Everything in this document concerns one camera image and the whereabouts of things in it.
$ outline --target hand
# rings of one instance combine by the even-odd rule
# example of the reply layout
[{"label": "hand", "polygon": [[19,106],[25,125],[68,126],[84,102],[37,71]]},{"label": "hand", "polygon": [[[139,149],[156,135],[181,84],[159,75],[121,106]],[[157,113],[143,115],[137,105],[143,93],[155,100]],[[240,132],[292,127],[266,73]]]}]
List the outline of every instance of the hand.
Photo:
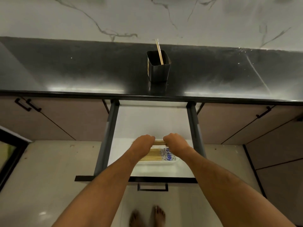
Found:
[{"label": "hand", "polygon": [[166,142],[169,151],[179,158],[182,158],[183,154],[188,151],[195,151],[189,146],[186,140],[177,133],[170,133],[169,135],[164,136],[163,140]]},{"label": "hand", "polygon": [[147,155],[150,151],[150,148],[154,144],[155,141],[154,136],[150,135],[142,135],[138,137],[129,148],[129,151],[133,153],[135,161],[139,161],[145,155]]}]

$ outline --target forearm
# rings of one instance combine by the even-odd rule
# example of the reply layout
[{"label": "forearm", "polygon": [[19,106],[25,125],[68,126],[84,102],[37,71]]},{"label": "forearm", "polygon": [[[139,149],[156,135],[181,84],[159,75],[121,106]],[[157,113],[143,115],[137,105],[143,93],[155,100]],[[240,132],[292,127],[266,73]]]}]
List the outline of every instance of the forearm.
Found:
[{"label": "forearm", "polygon": [[189,147],[182,159],[224,227],[294,226],[261,194]]},{"label": "forearm", "polygon": [[128,150],[78,194],[54,227],[110,227],[137,160]]}]

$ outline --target marble vein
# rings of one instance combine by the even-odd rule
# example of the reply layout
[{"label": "marble vein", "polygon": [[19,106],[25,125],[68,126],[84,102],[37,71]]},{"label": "marble vein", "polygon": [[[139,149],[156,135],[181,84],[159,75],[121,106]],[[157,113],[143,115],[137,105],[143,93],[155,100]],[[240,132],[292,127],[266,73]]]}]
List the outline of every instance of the marble vein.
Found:
[{"label": "marble vein", "polygon": [[252,64],[252,62],[250,61],[248,55],[245,55],[250,66],[252,67],[252,69],[255,71],[255,73],[257,74],[257,76],[259,76],[260,80],[262,81],[262,83],[264,84],[264,86],[266,87],[267,91],[269,92],[269,94],[271,94],[271,91],[269,90],[269,88],[267,87],[267,85],[265,84],[264,80],[261,78],[261,76],[259,75],[259,73],[257,72],[257,70],[255,69],[254,65]]},{"label": "marble vein", "polygon": [[151,2],[154,4],[154,5],[161,5],[163,6],[165,9],[167,9],[168,13],[169,13],[169,21],[170,23],[175,27],[176,30],[178,30],[177,26],[173,23],[171,17],[170,17],[170,11],[169,11],[169,5],[168,4],[164,4],[164,3],[160,3],[160,2],[154,2],[154,0],[151,0]]},{"label": "marble vein", "polygon": [[101,27],[99,26],[98,22],[93,19],[90,15],[88,15],[86,12],[84,12],[83,10],[77,8],[76,6],[74,6],[74,4],[72,3],[69,3],[67,2],[66,0],[55,0],[56,2],[60,3],[61,5],[63,6],[66,6],[66,7],[69,7],[69,8],[72,8],[74,10],[77,10],[77,11],[80,11],[82,12],[85,16],[87,16],[90,20],[93,21],[93,23],[97,26],[98,30],[100,33],[104,34],[104,35],[108,35],[110,38],[111,38],[111,42],[114,42],[115,41],[115,38],[116,37],[121,37],[121,38],[131,38],[131,37],[136,37],[138,38],[138,34],[136,33],[124,33],[124,34],[119,34],[113,30],[110,30],[112,31],[113,33],[109,33],[107,32],[106,30],[102,30]]},{"label": "marble vein", "polygon": [[192,13],[194,12],[194,9],[195,9],[195,7],[196,7],[197,2],[198,2],[198,0],[196,0],[196,3],[195,3],[195,5],[194,5],[194,7],[192,8],[192,11],[191,11],[190,15],[189,15],[188,18],[187,18],[187,22],[188,22],[188,20],[190,19]]},{"label": "marble vein", "polygon": [[267,25],[265,26],[265,32],[263,33],[263,37],[262,37],[262,41],[261,41],[261,46],[260,48],[262,48],[264,45],[268,44],[269,42],[272,42],[274,41],[275,39],[279,38],[280,36],[282,36],[283,34],[285,34],[288,30],[290,30],[291,27],[289,27],[288,29],[286,30],[283,30],[282,32],[280,32],[279,35],[275,36],[274,38],[272,38],[271,40],[265,42],[265,38],[267,36]]},{"label": "marble vein", "polygon": [[207,2],[200,2],[199,1],[199,4],[204,5],[204,6],[207,6],[207,5],[211,4],[209,9],[208,9],[208,10],[210,10],[212,8],[212,6],[216,3],[216,1],[217,0],[210,0],[210,1],[207,1]]}]

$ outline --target cabinet handle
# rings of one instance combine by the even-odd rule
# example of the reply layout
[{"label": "cabinet handle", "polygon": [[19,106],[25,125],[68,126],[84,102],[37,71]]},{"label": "cabinet handle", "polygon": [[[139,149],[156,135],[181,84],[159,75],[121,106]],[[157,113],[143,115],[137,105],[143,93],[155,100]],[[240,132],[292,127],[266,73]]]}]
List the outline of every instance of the cabinet handle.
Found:
[{"label": "cabinet handle", "polygon": [[30,107],[27,108],[27,107],[23,106],[19,101],[20,101],[20,98],[15,99],[15,103],[17,103],[17,104],[18,104],[20,107],[22,107],[24,110],[27,110],[27,111],[30,111],[30,110],[31,110]]},{"label": "cabinet handle", "polygon": [[169,191],[169,186],[167,183],[165,183],[165,189],[141,189],[140,184],[138,183],[138,191],[164,191],[168,192]]},{"label": "cabinet handle", "polygon": [[267,108],[267,111],[263,112],[261,115],[256,115],[256,117],[259,119],[261,117],[263,117],[264,115],[266,115],[268,112],[271,111],[271,108],[269,106],[266,107]]},{"label": "cabinet handle", "polygon": [[33,109],[35,109],[36,111],[40,112],[42,110],[42,108],[36,108],[34,105],[31,104],[31,99],[26,100],[25,102],[31,106]]}]

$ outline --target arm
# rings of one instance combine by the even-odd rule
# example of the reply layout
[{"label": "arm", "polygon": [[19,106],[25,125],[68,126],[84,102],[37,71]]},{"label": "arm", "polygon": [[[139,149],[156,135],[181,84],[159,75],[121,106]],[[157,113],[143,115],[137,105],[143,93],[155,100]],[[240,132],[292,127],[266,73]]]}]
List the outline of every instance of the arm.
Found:
[{"label": "arm", "polygon": [[171,133],[163,140],[190,167],[224,227],[294,227],[266,198],[228,170],[199,155],[179,134]]},{"label": "arm", "polygon": [[59,216],[53,227],[110,227],[131,172],[147,155],[155,137],[144,135],[89,183]]}]

